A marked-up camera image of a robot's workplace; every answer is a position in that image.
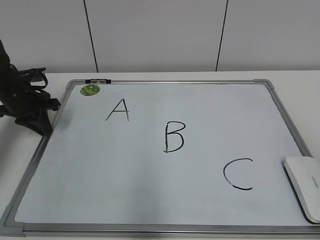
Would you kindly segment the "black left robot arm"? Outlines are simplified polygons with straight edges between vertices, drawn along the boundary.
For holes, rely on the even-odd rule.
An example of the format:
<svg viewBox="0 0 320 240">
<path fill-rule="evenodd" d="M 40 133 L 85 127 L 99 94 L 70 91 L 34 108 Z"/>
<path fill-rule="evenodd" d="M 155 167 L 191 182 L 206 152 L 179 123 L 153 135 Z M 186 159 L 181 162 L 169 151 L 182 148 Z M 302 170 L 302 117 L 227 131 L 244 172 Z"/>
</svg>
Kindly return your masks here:
<svg viewBox="0 0 320 240">
<path fill-rule="evenodd" d="M 0 45 L 0 116 L 15 118 L 17 125 L 41 136 L 49 136 L 53 127 L 48 111 L 57 111 L 60 102 L 45 91 L 48 79 L 45 67 L 17 70 L 3 44 Z"/>
</svg>

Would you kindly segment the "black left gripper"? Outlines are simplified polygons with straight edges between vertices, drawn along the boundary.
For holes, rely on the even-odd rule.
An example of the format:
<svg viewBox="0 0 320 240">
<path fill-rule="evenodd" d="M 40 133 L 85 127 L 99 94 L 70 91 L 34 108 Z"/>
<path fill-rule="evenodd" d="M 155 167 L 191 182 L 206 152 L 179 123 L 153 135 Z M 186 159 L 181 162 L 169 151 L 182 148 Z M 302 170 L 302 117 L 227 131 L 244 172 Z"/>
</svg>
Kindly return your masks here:
<svg viewBox="0 0 320 240">
<path fill-rule="evenodd" d="M 17 125 L 26 127 L 41 136 L 53 132 L 48 112 L 57 111 L 60 102 L 45 91 L 48 80 L 40 74 L 44 85 L 33 85 L 29 79 L 10 72 L 0 74 L 0 116 L 15 117 Z"/>
</svg>

